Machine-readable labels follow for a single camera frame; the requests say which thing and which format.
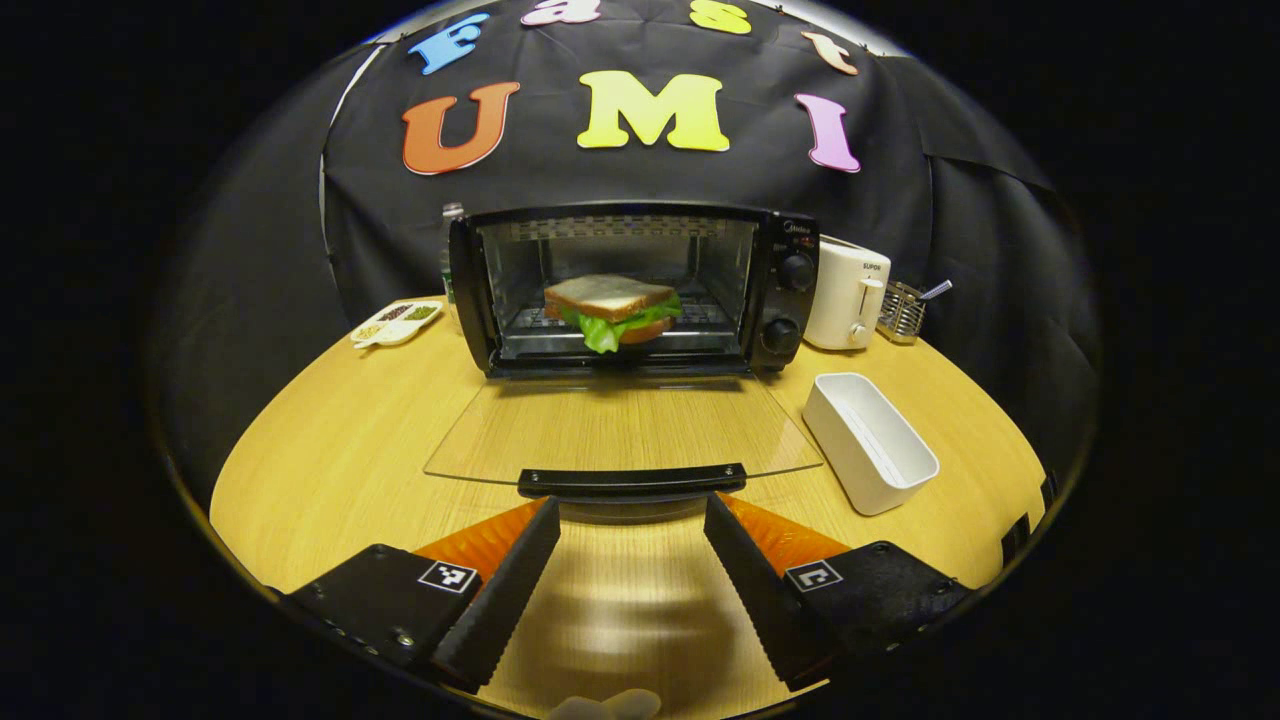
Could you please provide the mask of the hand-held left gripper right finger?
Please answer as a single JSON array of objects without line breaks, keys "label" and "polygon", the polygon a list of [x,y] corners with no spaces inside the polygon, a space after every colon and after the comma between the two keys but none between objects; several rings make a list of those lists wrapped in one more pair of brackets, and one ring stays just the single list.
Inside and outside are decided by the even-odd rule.
[{"label": "hand-held left gripper right finger", "polygon": [[791,691],[896,650],[972,593],[888,541],[852,548],[722,492],[707,497],[704,534]]}]

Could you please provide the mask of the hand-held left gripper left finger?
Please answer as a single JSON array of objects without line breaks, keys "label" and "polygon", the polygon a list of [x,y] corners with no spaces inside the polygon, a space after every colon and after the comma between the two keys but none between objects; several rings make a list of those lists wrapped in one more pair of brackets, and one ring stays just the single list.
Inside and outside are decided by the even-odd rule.
[{"label": "hand-held left gripper left finger", "polygon": [[538,498],[410,552],[370,544],[276,597],[294,618],[426,682],[488,684],[561,537]]}]

